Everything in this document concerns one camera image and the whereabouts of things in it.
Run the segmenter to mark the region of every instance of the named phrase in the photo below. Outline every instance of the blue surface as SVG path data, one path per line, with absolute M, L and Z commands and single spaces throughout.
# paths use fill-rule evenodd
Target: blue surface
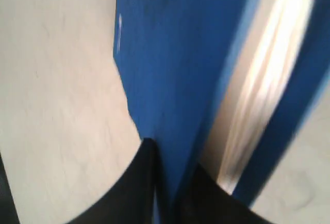
M 227 87 L 245 4 L 117 0 L 113 55 L 140 136 L 158 142 L 169 204 L 194 170 Z
M 250 205 L 288 147 L 328 80 L 330 0 L 316 0 L 297 63 L 285 93 L 234 191 Z

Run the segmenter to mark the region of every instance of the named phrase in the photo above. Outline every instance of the blue cloth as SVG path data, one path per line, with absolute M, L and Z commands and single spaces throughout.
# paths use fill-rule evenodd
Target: blue cloth
M 169 205 L 227 87 L 246 1 L 117 0 L 113 55 L 139 135 L 158 143 Z
M 328 79 L 330 0 L 316 0 L 306 36 L 284 95 L 246 166 L 234 197 L 252 204 Z

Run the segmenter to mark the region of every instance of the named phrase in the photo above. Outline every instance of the blue fabric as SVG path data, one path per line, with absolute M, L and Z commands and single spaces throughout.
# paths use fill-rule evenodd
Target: blue fabric
M 158 143 L 170 204 L 194 170 L 213 98 L 219 104 L 228 84 L 245 3 L 117 0 L 113 55 L 139 135 Z
M 330 0 L 316 0 L 285 93 L 246 166 L 234 197 L 252 204 L 320 95 L 330 68 Z

